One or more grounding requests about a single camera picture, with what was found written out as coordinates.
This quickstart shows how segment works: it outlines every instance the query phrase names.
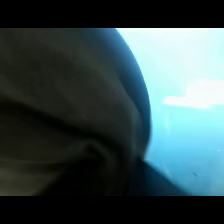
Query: light blue wall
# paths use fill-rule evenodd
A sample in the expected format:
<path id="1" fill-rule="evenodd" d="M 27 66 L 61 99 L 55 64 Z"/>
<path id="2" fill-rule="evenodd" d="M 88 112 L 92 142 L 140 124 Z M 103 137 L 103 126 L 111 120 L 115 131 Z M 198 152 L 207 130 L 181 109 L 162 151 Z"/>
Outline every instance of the light blue wall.
<path id="1" fill-rule="evenodd" d="M 118 31 L 149 92 L 146 160 L 193 194 L 224 195 L 224 29 Z"/>

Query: gray fabric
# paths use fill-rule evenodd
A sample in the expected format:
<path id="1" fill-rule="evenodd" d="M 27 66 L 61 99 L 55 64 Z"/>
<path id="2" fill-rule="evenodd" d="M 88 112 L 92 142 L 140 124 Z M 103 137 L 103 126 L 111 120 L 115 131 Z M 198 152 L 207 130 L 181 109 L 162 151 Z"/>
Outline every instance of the gray fabric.
<path id="1" fill-rule="evenodd" d="M 94 32 L 0 29 L 0 195 L 36 194 L 91 156 L 113 186 L 144 156 L 148 124 Z"/>

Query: blue water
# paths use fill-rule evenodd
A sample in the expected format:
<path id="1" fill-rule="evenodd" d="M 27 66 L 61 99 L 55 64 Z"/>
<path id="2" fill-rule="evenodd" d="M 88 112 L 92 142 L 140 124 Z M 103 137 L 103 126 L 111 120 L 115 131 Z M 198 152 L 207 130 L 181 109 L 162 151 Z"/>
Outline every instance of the blue water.
<path id="1" fill-rule="evenodd" d="M 118 29 L 143 73 L 146 161 L 195 195 L 224 195 L 224 29 Z"/>

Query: person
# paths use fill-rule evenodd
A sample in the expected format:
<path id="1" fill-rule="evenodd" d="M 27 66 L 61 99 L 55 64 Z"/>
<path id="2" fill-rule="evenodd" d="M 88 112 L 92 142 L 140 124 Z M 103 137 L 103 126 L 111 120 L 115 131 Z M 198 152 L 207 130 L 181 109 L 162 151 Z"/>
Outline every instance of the person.
<path id="1" fill-rule="evenodd" d="M 0 195 L 185 195 L 144 162 L 150 103 L 116 29 L 0 29 Z"/>

